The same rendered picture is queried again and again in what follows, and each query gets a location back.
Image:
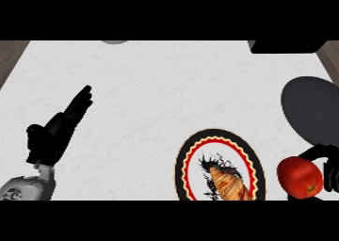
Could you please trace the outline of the red tomato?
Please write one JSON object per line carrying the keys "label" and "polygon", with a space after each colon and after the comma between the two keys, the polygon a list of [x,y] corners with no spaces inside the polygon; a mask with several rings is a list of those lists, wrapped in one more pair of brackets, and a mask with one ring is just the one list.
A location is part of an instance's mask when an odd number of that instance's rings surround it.
{"label": "red tomato", "polygon": [[322,173],[315,164],[297,156],[280,161],[277,176],[284,192],[297,200],[312,198],[322,190]]}

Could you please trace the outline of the black-rimmed patterned plate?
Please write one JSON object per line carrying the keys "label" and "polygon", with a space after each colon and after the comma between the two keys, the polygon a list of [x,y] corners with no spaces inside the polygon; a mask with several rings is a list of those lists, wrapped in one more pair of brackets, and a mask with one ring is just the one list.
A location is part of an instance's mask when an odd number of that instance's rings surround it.
{"label": "black-rimmed patterned plate", "polygon": [[246,141],[222,129],[204,129],[181,145],[175,162],[181,201],[263,201],[265,177]]}

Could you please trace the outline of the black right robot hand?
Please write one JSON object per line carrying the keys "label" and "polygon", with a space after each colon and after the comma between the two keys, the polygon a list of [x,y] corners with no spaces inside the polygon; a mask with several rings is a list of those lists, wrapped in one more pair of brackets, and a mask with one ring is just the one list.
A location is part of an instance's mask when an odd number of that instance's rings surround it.
{"label": "black right robot hand", "polygon": [[318,144],[300,154],[300,158],[308,161],[322,157],[327,158],[322,166],[324,190],[339,193],[339,148]]}

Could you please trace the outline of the dark grey pan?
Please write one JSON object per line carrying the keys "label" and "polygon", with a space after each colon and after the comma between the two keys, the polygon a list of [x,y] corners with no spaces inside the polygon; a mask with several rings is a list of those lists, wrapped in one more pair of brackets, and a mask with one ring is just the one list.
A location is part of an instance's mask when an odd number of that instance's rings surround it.
{"label": "dark grey pan", "polygon": [[322,78],[296,77],[283,87],[280,106],[302,139],[339,148],[339,87]]}

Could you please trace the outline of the black appliance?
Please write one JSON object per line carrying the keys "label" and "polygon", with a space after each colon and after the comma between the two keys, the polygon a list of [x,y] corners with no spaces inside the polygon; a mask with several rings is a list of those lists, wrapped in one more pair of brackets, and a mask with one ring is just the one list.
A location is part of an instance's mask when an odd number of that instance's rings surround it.
{"label": "black appliance", "polygon": [[311,54],[325,44],[324,40],[249,40],[253,54]]}

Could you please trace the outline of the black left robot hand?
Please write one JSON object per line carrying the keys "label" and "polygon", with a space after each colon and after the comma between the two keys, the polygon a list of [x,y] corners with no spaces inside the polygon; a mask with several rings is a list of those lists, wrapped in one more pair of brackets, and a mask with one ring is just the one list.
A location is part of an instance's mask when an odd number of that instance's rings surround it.
{"label": "black left robot hand", "polygon": [[64,110],[54,115],[44,126],[32,124],[26,128],[29,164],[53,167],[60,161],[75,128],[92,104],[89,91],[91,86],[85,86]]}

